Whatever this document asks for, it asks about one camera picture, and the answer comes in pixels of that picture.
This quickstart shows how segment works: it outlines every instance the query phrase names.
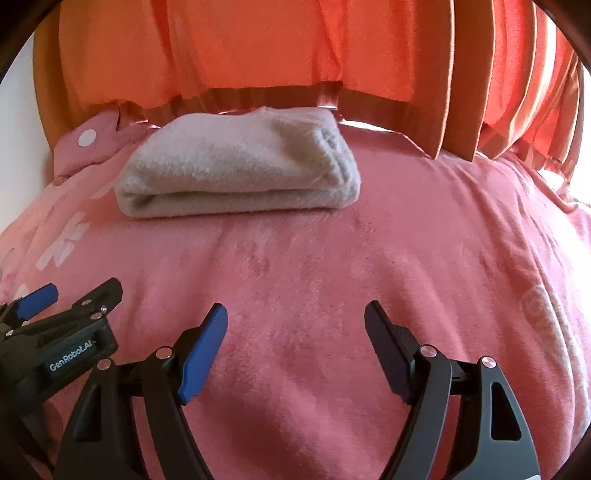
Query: orange curtain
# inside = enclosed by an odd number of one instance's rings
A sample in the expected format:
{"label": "orange curtain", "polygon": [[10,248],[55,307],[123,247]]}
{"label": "orange curtain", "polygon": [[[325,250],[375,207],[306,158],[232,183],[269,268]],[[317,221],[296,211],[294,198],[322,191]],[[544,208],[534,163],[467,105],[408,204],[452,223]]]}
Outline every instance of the orange curtain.
{"label": "orange curtain", "polygon": [[34,49],[52,145],[107,103],[159,124],[326,106],[433,158],[511,148],[566,176],[579,65],[531,0],[64,0]]}

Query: gray towel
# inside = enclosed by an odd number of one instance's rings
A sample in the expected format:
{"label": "gray towel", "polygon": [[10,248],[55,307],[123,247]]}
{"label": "gray towel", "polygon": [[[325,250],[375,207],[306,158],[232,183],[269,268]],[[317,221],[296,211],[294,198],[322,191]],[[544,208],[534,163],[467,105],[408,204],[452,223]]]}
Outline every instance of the gray towel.
{"label": "gray towel", "polygon": [[259,108],[184,115],[131,155],[115,194],[136,218],[343,208],[361,178],[332,113]]}

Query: pink bedspread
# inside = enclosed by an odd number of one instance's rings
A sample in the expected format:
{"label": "pink bedspread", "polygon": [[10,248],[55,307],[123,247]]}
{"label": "pink bedspread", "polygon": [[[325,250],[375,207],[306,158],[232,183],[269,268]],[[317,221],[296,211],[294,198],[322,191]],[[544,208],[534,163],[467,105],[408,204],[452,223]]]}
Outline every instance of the pink bedspread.
{"label": "pink bedspread", "polygon": [[[53,312],[119,278],[117,362],[172,344],[223,303],[228,335],[185,409],[219,480],[379,477],[408,410],[363,328],[378,299],[447,356],[498,360],[548,478],[590,419],[589,209],[513,157],[433,161],[397,134],[343,134],[363,184],[338,211],[132,220],[112,185],[134,144],[88,162],[2,234],[2,299],[54,282]],[[83,381],[52,399],[64,421]]]}

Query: white wall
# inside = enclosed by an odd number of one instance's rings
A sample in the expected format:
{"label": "white wall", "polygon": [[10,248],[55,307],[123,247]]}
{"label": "white wall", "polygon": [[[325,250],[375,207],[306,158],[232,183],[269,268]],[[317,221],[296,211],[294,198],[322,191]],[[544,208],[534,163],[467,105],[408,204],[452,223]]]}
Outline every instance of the white wall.
{"label": "white wall", "polygon": [[41,193],[50,149],[33,84],[33,37],[0,83],[0,231]]}

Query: metal screw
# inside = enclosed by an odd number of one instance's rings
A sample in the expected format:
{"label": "metal screw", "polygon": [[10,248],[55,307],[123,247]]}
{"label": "metal screw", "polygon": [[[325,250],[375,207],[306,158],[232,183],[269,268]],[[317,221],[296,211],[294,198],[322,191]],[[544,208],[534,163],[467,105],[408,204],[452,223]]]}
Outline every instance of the metal screw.
{"label": "metal screw", "polygon": [[103,358],[102,360],[99,360],[99,362],[96,364],[96,367],[99,370],[107,370],[110,366],[111,366],[111,359],[109,359],[109,358]]}
{"label": "metal screw", "polygon": [[431,345],[423,345],[419,351],[421,352],[422,356],[426,356],[428,358],[437,356],[437,349]]}
{"label": "metal screw", "polygon": [[156,350],[156,358],[160,358],[161,360],[166,360],[167,358],[172,357],[172,355],[173,350],[167,346],[162,346]]}
{"label": "metal screw", "polygon": [[487,368],[495,368],[496,367],[496,360],[491,356],[483,356],[482,357],[482,365]]}

